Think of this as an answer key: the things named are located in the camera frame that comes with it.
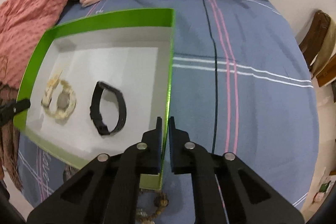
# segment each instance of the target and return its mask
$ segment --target black watch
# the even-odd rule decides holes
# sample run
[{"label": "black watch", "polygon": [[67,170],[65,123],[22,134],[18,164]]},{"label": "black watch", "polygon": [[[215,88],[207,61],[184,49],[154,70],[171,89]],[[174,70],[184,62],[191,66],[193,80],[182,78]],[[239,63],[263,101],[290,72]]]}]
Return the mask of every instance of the black watch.
[{"label": "black watch", "polygon": [[[118,102],[119,119],[118,119],[117,125],[111,132],[109,132],[107,126],[103,123],[102,116],[100,114],[100,108],[99,108],[100,99],[101,99],[101,95],[104,90],[108,90],[114,93],[115,96],[117,97],[117,102]],[[126,104],[125,104],[125,100],[124,100],[124,97],[121,91],[110,86],[107,83],[98,81],[96,84],[96,87],[94,88],[93,95],[92,95],[92,101],[91,101],[91,106],[90,106],[90,117],[95,127],[97,128],[98,133],[102,136],[110,135],[111,133],[117,133],[120,130],[122,130],[126,122]]]}]

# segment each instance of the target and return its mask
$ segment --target white stripe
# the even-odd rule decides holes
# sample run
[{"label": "white stripe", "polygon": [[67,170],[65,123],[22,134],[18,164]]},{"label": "white stripe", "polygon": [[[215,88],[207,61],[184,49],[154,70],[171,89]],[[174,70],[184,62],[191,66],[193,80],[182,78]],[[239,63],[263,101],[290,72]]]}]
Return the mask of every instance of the white stripe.
[{"label": "white stripe", "polygon": [[305,195],[303,195],[302,198],[300,198],[297,202],[294,202],[294,203],[293,203],[293,206],[298,205],[301,201],[303,201],[303,200],[306,198],[307,195],[308,195],[308,193],[305,193]]},{"label": "white stripe", "polygon": [[[215,71],[214,68],[200,67],[200,66],[191,66],[191,65],[173,64],[173,67],[175,67],[175,68],[184,68],[184,69],[197,69],[197,70]],[[217,71],[218,72],[227,72],[227,70],[225,70],[225,69],[217,69]],[[298,84],[288,83],[288,82],[284,82],[284,81],[280,81],[280,80],[271,79],[271,78],[268,78],[268,77],[263,77],[263,76],[255,75],[253,73],[248,73],[248,72],[237,71],[237,73],[239,75],[249,75],[249,76],[253,76],[253,77],[258,78],[258,79],[264,79],[264,80],[268,80],[268,81],[271,81],[271,82],[276,82],[276,83],[281,83],[281,84],[286,84],[286,85],[298,86],[300,88],[314,88],[312,85],[298,85]]]},{"label": "white stripe", "polygon": [[100,13],[103,12],[103,8],[104,8],[106,2],[108,2],[108,0],[106,0],[106,1],[104,2],[103,6],[100,8],[100,10],[98,10],[98,11],[96,12],[96,14],[97,14],[98,12],[100,12]]},{"label": "white stripe", "polygon": [[258,3],[258,4],[262,5],[262,6],[265,6],[265,7],[269,8],[269,9],[271,9],[271,10],[272,10],[273,12],[275,12],[276,14],[278,14],[278,15],[281,16],[281,14],[279,14],[277,11],[273,10],[271,7],[269,7],[269,6],[265,5],[265,4],[262,4],[262,3],[260,3],[260,2],[257,2],[256,0],[247,0],[247,1],[252,1],[252,2]]},{"label": "white stripe", "polygon": [[302,201],[304,201],[306,199],[306,197],[305,198],[303,198],[302,200],[300,200],[300,202],[299,203],[297,203],[297,204],[295,204],[294,205],[294,207],[296,207],[296,206],[298,206]]},{"label": "white stripe", "polygon": [[[176,60],[176,61],[186,61],[186,62],[199,62],[199,63],[209,63],[209,64],[214,64],[215,63],[214,60],[196,59],[196,58],[174,57],[173,59]],[[218,61],[217,64],[226,65],[226,62],[225,61]],[[291,78],[291,77],[287,77],[287,76],[283,76],[283,75],[278,75],[276,73],[272,73],[272,72],[269,72],[267,70],[258,70],[258,69],[255,69],[253,67],[250,67],[250,66],[244,66],[244,65],[239,65],[239,64],[236,64],[236,66],[239,67],[239,68],[250,69],[250,70],[253,70],[255,72],[266,73],[268,75],[272,75],[272,76],[276,76],[276,77],[280,77],[280,78],[284,78],[284,79],[288,79],[288,80],[292,80],[292,81],[311,83],[310,80],[299,80],[299,79],[295,79],[295,78]]]},{"label": "white stripe", "polygon": [[52,190],[50,187],[48,187],[47,185],[45,185],[42,181],[42,179],[38,179],[37,173],[36,171],[29,165],[29,163],[27,162],[27,160],[22,156],[21,152],[19,151],[18,153],[19,158],[22,161],[22,164],[30,171],[30,173],[33,175],[33,177],[37,180],[37,183],[42,185],[44,187],[45,191],[50,191],[51,193],[54,192],[54,190]]},{"label": "white stripe", "polygon": [[48,188],[49,188],[49,186],[48,186],[48,181],[47,180],[45,180],[45,183],[46,183],[46,185],[47,185],[47,196],[49,197],[49,191],[48,191]]}]

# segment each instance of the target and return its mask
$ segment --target blue bedsheet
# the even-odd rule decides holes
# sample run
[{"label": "blue bedsheet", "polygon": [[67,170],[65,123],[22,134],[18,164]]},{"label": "blue bedsheet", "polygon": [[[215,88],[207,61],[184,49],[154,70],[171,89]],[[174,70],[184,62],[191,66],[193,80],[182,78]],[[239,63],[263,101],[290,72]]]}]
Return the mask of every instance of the blue bedsheet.
[{"label": "blue bedsheet", "polygon": [[[176,11],[170,104],[176,127],[208,151],[215,130],[216,154],[236,153],[300,209],[314,172],[319,125],[310,74],[286,20],[268,0],[102,0],[87,8],[70,3],[60,22],[141,7]],[[169,152],[165,160],[163,191],[170,203],[155,223],[193,223],[190,175],[171,173]],[[21,135],[23,194],[33,206],[63,183],[64,168]],[[148,197],[141,199],[147,204]]]}]

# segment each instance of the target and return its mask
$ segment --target dark stripe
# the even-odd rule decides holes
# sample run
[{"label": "dark stripe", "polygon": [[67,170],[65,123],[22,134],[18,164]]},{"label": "dark stripe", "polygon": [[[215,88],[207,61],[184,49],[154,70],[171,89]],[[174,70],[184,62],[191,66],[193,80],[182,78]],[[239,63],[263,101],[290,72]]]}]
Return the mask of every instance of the dark stripe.
[{"label": "dark stripe", "polygon": [[207,7],[205,5],[205,1],[202,0],[203,2],[203,6],[204,6],[204,10],[205,10],[205,15],[207,17],[207,21],[208,21],[208,27],[209,27],[209,33],[210,33],[210,37],[213,43],[213,50],[214,50],[214,54],[215,54],[215,124],[214,124],[214,128],[213,128],[213,141],[212,141],[212,149],[211,149],[211,153],[215,153],[215,146],[216,146],[216,136],[217,136],[217,119],[218,119],[218,71],[217,71],[217,47],[216,47],[216,43],[215,43],[215,39],[213,38],[212,35],[212,31],[211,31],[211,25],[210,25],[210,20],[209,20],[209,15],[208,15],[208,10]]}]

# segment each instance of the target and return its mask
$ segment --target green box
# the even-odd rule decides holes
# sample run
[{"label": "green box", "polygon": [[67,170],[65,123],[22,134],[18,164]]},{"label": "green box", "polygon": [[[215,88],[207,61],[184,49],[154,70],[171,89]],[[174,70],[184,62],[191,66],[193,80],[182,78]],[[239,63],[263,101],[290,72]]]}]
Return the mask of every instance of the green box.
[{"label": "green box", "polygon": [[[154,129],[156,117],[161,116],[163,166],[174,17],[173,9],[121,10],[47,30],[31,56],[17,97],[30,98],[31,108],[14,118],[14,126],[51,155],[80,169],[100,153],[116,155],[129,144],[139,142],[139,136]],[[61,78],[69,81],[77,97],[75,110],[64,124],[47,117],[40,105],[48,79],[59,69],[63,70]],[[127,119],[121,132],[101,137],[93,130],[87,112],[93,83],[106,81],[106,77],[109,84],[123,92]],[[161,174],[142,175],[140,180],[141,188],[159,189],[161,184]]]}]

